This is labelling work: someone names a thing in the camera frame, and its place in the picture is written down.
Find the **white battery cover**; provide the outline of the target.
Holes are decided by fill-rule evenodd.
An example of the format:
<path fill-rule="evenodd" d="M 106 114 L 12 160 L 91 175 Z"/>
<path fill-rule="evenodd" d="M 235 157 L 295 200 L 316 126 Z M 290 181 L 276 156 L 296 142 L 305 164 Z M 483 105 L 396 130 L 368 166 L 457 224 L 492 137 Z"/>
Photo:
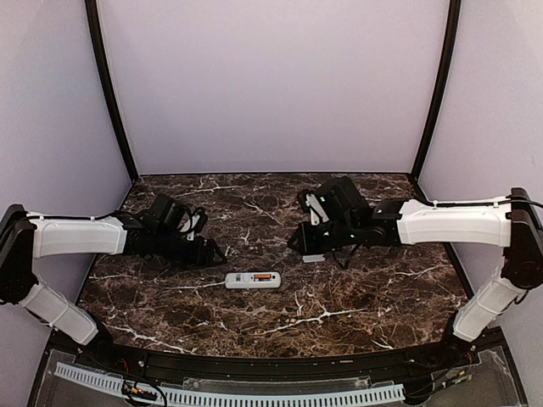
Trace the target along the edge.
<path fill-rule="evenodd" d="M 323 262 L 326 260 L 326 258 L 324 254 L 308 254 L 308 255 L 304 255 L 302 257 L 302 260 L 304 263 L 309 264 L 309 263 Z"/>

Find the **white remote control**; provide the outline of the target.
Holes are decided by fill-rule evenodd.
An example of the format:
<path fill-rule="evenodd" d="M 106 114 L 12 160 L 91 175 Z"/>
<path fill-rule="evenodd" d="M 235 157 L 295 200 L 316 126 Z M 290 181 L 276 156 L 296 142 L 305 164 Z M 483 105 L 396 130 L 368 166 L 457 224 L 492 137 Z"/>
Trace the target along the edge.
<path fill-rule="evenodd" d="M 275 279 L 271 282 L 255 282 L 253 275 L 272 274 Z M 234 272 L 225 278 L 227 289 L 275 289 L 282 284 L 282 278 L 277 272 Z"/>

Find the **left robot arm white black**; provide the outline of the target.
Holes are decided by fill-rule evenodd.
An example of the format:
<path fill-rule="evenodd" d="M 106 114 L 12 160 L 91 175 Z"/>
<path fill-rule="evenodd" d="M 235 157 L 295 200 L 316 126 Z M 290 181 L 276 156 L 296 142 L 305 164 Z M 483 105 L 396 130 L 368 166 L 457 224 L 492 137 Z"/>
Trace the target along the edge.
<path fill-rule="evenodd" d="M 201 237 L 208 216 L 164 194 L 136 214 L 45 215 L 20 204 L 1 220 L 1 303 L 19 305 L 54 330 L 86 348 L 102 370 L 120 362 L 103 324 L 52 289 L 33 271 L 37 259 L 72 254 L 154 255 L 184 270 L 224 265 L 227 258 L 211 238 Z"/>

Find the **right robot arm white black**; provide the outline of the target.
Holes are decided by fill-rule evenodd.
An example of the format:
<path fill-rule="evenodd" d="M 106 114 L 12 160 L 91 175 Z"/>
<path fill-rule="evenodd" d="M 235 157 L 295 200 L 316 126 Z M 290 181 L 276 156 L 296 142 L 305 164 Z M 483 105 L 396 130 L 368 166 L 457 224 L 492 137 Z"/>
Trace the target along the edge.
<path fill-rule="evenodd" d="M 344 247 L 373 248 L 419 243 L 474 243 L 502 248 L 503 265 L 450 320 L 433 360 L 452 367 L 466 344 L 508 306 L 542 284 L 542 224 L 522 188 L 479 201 L 440 202 L 423 198 L 382 200 L 371 205 L 348 176 L 333 178 L 298 195 L 310 216 L 288 247 L 316 262 Z"/>

